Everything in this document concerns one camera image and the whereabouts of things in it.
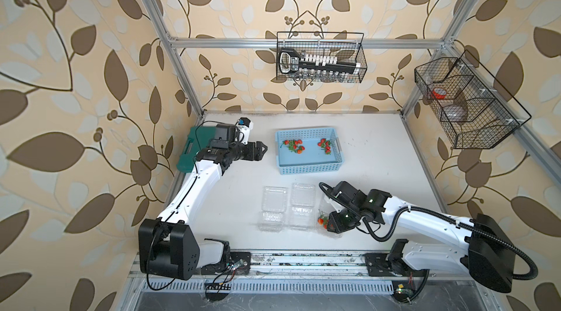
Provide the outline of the strawberry cluster with green leaves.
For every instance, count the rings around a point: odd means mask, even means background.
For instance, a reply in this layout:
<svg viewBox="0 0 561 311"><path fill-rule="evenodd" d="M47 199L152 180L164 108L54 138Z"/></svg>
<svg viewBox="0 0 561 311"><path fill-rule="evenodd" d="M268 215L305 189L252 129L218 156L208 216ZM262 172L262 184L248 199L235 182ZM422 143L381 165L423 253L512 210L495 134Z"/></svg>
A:
<svg viewBox="0 0 561 311"><path fill-rule="evenodd" d="M303 141L301 139L288 139L281 143L283 148L286 148L289 152L302 154L305 151L303 146Z"/></svg>

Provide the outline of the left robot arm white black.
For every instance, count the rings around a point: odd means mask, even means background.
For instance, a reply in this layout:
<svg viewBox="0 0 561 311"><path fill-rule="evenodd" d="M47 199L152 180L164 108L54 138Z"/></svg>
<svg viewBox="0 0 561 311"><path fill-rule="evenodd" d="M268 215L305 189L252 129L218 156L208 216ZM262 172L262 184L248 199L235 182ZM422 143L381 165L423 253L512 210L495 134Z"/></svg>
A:
<svg viewBox="0 0 561 311"><path fill-rule="evenodd" d="M194 157L194 169L169 205L155 219L145 219L138 231L140 270L146 275L189 280L199 269L215 273L232 268L229 242L204 239L199 242L191 224L195 222L207 194L237 160L260 161L268 147L260 141L235 142L206 147Z"/></svg>

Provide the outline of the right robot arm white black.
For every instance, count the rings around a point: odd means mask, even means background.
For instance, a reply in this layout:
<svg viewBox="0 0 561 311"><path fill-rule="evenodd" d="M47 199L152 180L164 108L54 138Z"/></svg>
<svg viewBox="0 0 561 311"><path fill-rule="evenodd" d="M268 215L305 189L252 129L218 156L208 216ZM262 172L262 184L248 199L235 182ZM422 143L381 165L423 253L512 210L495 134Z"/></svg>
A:
<svg viewBox="0 0 561 311"><path fill-rule="evenodd" d="M367 259L376 272L467 274L488 289L511 292L516 254L491 217L445 215L385 191L363 193L345 181L319 187L335 208L327 221L329 232L342 234L364 226L375 241L393 242L389 252Z"/></svg>

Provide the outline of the clear clamshell container right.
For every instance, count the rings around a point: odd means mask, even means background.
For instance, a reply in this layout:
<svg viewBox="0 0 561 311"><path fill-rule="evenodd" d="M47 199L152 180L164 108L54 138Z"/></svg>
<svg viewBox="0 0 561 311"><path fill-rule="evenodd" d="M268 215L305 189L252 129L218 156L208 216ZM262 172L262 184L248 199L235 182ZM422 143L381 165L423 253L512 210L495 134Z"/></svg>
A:
<svg viewBox="0 0 561 311"><path fill-rule="evenodd" d="M339 203L331 200L330 198L328 198L323 191L319 191L319 197L318 197L318 205L317 205L317 211L316 211L316 224L315 224L315 228L316 228L316 232L319 233L322 236L331 238L331 239L338 239L341 238L340 234L328 231L327 228L325 229L323 226L319 225L317 220L318 217L320 215L326 215L328 217L330 217L330 214L332 212L335 213L340 213L342 210L344 209L343 206L341 206Z"/></svg>

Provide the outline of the clear clamshell container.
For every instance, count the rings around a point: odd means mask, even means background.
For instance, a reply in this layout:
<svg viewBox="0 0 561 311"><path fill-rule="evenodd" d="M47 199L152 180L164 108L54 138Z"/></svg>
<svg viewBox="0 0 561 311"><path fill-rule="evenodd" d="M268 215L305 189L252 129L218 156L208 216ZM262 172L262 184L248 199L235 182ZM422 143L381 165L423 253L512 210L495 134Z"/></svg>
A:
<svg viewBox="0 0 561 311"><path fill-rule="evenodd" d="M342 210L344 209L343 206L341 206L339 203L331 200L330 198L328 198L323 191L319 191L319 197L318 197L318 205L317 205L317 211L316 211L316 224L315 224L315 228L316 228L316 232L319 233L322 236L331 238L331 239L338 239L341 238L340 234L328 231L327 228L325 229L323 226L319 225L317 220L318 217L320 215L326 215L328 217L330 217L330 214L332 212L335 213L340 213Z"/></svg>
<svg viewBox="0 0 561 311"><path fill-rule="evenodd" d="M282 231L287 206L287 188L264 187L262 195L262 211L258 222L259 230L268 232Z"/></svg>
<svg viewBox="0 0 561 311"><path fill-rule="evenodd" d="M309 231L314 222L315 205L315 185L293 183L287 220L289 228L297 231Z"/></svg>

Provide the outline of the light blue perforated plastic basket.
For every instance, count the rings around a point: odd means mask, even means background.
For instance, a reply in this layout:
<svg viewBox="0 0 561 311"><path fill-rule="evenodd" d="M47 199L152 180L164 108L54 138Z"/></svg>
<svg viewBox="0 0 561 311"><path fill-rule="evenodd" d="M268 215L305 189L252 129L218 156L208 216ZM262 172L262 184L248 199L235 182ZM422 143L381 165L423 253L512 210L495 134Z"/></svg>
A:
<svg viewBox="0 0 561 311"><path fill-rule="evenodd" d="M281 146L284 140L301 139L305 151L289 152ZM318 147L321 139L331 141L332 153L325 155ZM282 175L336 172L344 163L339 138L334 128L298 128L276 131L277 166Z"/></svg>

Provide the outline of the green tool case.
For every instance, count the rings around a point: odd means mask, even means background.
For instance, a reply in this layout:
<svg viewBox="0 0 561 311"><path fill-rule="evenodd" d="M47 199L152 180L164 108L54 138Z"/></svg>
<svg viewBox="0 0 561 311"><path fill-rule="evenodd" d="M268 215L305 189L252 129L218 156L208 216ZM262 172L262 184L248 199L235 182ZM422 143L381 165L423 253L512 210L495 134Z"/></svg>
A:
<svg viewBox="0 0 561 311"><path fill-rule="evenodd" d="M215 126L194 126L190 128L183 151L180 154L177 169L179 172L188 174L194 169L194 158L204 147L207 147L210 140L215 136Z"/></svg>

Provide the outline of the clear clamshell container middle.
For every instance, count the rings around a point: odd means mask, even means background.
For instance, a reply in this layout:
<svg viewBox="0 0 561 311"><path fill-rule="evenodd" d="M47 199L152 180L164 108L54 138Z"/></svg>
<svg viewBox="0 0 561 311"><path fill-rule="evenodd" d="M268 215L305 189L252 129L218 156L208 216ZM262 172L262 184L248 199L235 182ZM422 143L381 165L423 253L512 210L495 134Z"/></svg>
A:
<svg viewBox="0 0 561 311"><path fill-rule="evenodd" d="M297 231L309 231L314 222L315 205L315 185L293 183L287 220L289 228Z"/></svg>

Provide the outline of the clear clamshell container left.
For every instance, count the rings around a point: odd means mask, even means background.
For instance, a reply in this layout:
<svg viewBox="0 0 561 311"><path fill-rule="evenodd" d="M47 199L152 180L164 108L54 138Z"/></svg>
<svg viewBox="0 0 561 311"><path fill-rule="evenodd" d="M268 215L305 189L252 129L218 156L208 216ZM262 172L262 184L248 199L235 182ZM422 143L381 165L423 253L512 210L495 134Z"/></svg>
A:
<svg viewBox="0 0 561 311"><path fill-rule="evenodd" d="M268 232L282 231L287 206L287 188L264 187L262 195L262 211L258 222L259 230Z"/></svg>

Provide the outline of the black white tool set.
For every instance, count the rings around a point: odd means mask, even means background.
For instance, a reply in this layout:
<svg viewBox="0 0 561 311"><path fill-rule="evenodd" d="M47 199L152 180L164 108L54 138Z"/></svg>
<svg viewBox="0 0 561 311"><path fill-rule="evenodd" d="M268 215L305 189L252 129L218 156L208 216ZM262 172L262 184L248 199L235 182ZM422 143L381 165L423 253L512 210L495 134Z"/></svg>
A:
<svg viewBox="0 0 561 311"><path fill-rule="evenodd" d="M332 55L314 55L295 49L277 52L276 65L282 74L297 74L305 71L326 71L328 74L358 75L368 67L356 61L339 60Z"/></svg>

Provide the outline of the red tape roll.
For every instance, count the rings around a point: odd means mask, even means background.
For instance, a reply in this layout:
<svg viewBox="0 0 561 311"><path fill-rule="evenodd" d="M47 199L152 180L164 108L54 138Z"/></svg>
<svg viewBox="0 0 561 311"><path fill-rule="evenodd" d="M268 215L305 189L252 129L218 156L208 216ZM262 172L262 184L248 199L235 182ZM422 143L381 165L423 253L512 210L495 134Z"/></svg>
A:
<svg viewBox="0 0 561 311"><path fill-rule="evenodd" d="M435 87L431 91L431 96L435 100L445 100L448 96L448 92L442 87Z"/></svg>

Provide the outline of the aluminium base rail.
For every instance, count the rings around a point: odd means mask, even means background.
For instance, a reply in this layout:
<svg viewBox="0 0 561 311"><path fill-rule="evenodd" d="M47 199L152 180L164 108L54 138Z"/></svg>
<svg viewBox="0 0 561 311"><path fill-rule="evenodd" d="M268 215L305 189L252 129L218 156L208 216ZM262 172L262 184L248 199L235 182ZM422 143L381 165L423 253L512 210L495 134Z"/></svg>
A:
<svg viewBox="0 0 561 311"><path fill-rule="evenodd" d="M415 288L423 274L404 277L375 269L364 251L250 250L234 251L234 261L245 261L233 272L196 270L188 280L146 277L135 259L124 296L142 292L204 293L210 283L224 282L222 292L233 294L310 294L390 296L399 286Z"/></svg>

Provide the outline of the aluminium frame post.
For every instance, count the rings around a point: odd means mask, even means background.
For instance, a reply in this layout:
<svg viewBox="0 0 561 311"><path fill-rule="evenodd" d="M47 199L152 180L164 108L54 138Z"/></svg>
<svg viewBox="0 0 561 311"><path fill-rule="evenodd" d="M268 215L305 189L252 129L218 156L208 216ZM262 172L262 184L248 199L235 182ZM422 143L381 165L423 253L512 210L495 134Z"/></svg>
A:
<svg viewBox="0 0 561 311"><path fill-rule="evenodd" d="M172 36L169 34L164 19L159 12L159 7L156 4L156 0L141 0L144 7L146 8L147 14L152 22L152 26L156 31L157 36L162 42L163 49L167 53L171 65L178 77L179 83L191 102L194 114L197 116L198 120L203 120L205 117L205 112L202 105L197 97L196 90L190 83L188 79L188 74L183 66L180 55L172 47Z"/></svg>

